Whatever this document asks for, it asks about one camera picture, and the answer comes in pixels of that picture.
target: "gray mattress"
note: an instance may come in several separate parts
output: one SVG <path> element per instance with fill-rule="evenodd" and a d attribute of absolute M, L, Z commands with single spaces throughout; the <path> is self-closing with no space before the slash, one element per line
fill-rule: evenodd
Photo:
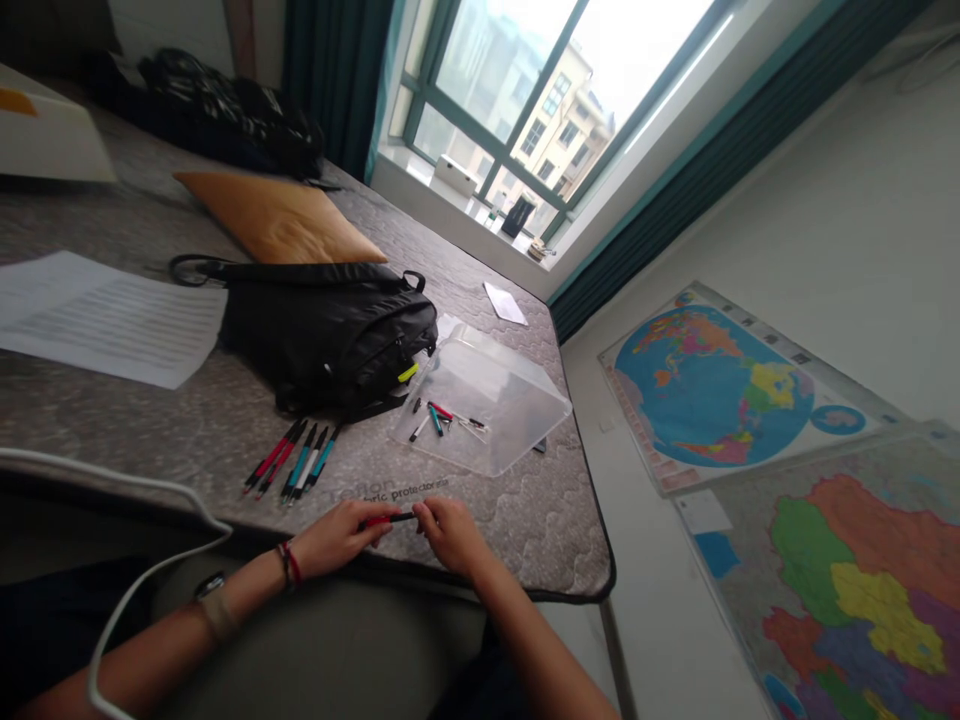
<path fill-rule="evenodd" d="M 77 98 L 68 88 L 58 89 Z M 0 264 L 67 249 L 166 279 L 166 262 L 180 253 L 246 259 L 171 177 L 175 171 L 242 171 L 175 148 L 99 108 L 91 113 L 120 182 L 3 178 Z M 325 179 L 344 188 L 330 198 L 384 251 L 393 270 L 426 276 L 425 294 L 441 314 L 456 315 L 539 363 L 567 394 L 553 322 L 542 302 L 329 163 Z M 484 281 L 513 293 L 530 326 L 497 318 Z M 175 480 L 194 487 L 221 519 L 271 533 L 296 533 L 342 498 L 436 483 L 436 489 L 410 492 L 399 502 L 406 509 L 431 493 L 464 500 L 495 552 L 535 597 L 590 602 L 607 595 L 613 559 L 572 416 L 550 434 L 545 455 L 527 453 L 504 475 L 487 478 L 389 439 L 397 412 L 345 428 L 317 488 L 292 510 L 281 509 L 277 487 L 259 503 L 239 492 L 289 420 L 277 415 L 270 389 L 236 357 L 215 349 L 196 375 L 169 391 L 0 351 L 0 446 Z M 7 469 L 181 507 L 164 494 L 62 471 Z M 379 550 L 367 552 L 367 561 L 380 559 L 374 565 L 453 582 L 412 523 L 396 526 Z"/>

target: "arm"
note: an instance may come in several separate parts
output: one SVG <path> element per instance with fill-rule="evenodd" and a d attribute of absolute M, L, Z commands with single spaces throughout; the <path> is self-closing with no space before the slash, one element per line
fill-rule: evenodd
<path fill-rule="evenodd" d="M 490 550 L 466 506 L 431 497 L 413 506 L 437 558 L 467 578 L 493 619 L 538 717 L 619 718 L 580 663 Z"/>
<path fill-rule="evenodd" d="M 393 526 L 374 525 L 357 532 L 359 524 L 397 512 L 400 508 L 390 503 L 340 503 L 291 541 L 304 580 L 333 572 L 367 545 L 376 545 Z M 283 563 L 271 550 L 240 568 L 222 592 L 239 625 L 278 595 L 284 584 Z M 127 713 L 142 717 L 189 677 L 216 646 L 203 609 L 191 602 L 107 653 L 100 665 L 100 692 Z M 15 720 L 102 718 L 87 700 L 86 683 L 84 669 L 22 707 Z"/>

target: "map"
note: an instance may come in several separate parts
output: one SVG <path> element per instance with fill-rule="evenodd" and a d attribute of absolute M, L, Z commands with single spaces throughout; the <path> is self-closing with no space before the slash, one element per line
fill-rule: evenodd
<path fill-rule="evenodd" d="M 601 356 L 663 492 L 900 421 L 849 378 L 694 287 Z"/>
<path fill-rule="evenodd" d="M 960 461 L 913 434 L 676 504 L 784 720 L 960 718 Z"/>

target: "white paper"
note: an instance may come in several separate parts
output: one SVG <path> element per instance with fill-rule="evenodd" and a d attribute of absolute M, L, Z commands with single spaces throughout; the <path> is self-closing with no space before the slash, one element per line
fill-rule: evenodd
<path fill-rule="evenodd" d="M 684 495 L 677 500 L 677 509 L 680 510 L 683 522 L 691 535 L 733 529 L 730 518 L 724 512 L 717 496 L 713 494 L 713 490 L 701 490 Z"/>
<path fill-rule="evenodd" d="M 457 325 L 462 324 L 463 320 L 456 315 L 449 315 L 447 313 L 441 315 L 440 319 L 437 320 L 437 345 L 450 337 L 450 333 L 453 332 Z"/>
<path fill-rule="evenodd" d="M 520 325 L 527 324 L 527 319 L 523 316 L 523 312 L 520 310 L 520 306 L 517 305 L 517 301 L 513 295 L 490 283 L 484 283 L 483 287 L 486 289 L 487 296 L 490 298 L 490 302 L 493 303 L 493 309 L 496 310 L 497 315 L 510 322 L 519 323 Z"/>
<path fill-rule="evenodd" d="M 0 268 L 0 348 L 170 390 L 213 350 L 227 291 L 147 280 L 69 252 Z"/>

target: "hand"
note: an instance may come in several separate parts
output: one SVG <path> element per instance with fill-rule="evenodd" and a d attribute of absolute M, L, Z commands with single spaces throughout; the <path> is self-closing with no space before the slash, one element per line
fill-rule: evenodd
<path fill-rule="evenodd" d="M 497 564 L 462 501 L 429 497 L 415 503 L 413 512 L 419 520 L 417 532 L 427 536 L 437 559 L 451 572 L 476 583 L 479 575 Z"/>
<path fill-rule="evenodd" d="M 300 564 L 303 579 L 338 570 L 367 545 L 377 547 L 380 538 L 393 530 L 393 525 L 382 523 L 358 532 L 360 523 L 399 512 L 400 508 L 393 503 L 341 502 L 290 541 L 290 551 Z"/>

